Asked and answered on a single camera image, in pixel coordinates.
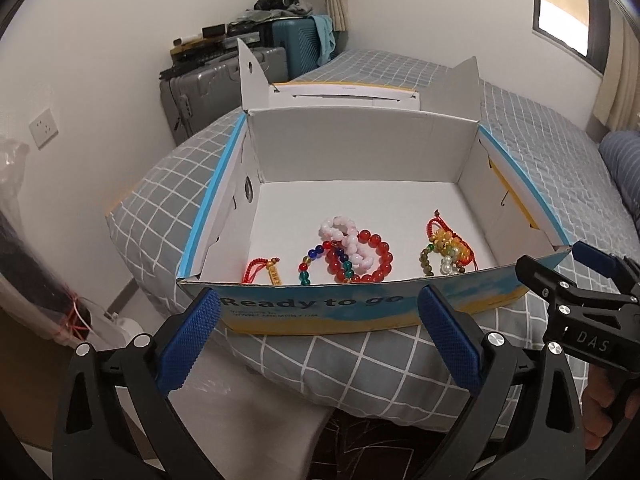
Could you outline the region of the right hand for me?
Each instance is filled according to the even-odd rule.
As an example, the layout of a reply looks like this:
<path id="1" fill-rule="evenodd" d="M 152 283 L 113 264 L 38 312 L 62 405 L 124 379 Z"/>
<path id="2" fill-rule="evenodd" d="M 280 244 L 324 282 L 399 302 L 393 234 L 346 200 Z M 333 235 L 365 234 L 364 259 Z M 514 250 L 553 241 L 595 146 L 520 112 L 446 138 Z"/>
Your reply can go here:
<path id="1" fill-rule="evenodd" d="M 605 414 L 616 398 L 608 373 L 601 367 L 589 365 L 587 387 L 582 393 L 582 426 L 585 448 L 595 451 L 611 432 L 613 421 Z"/>

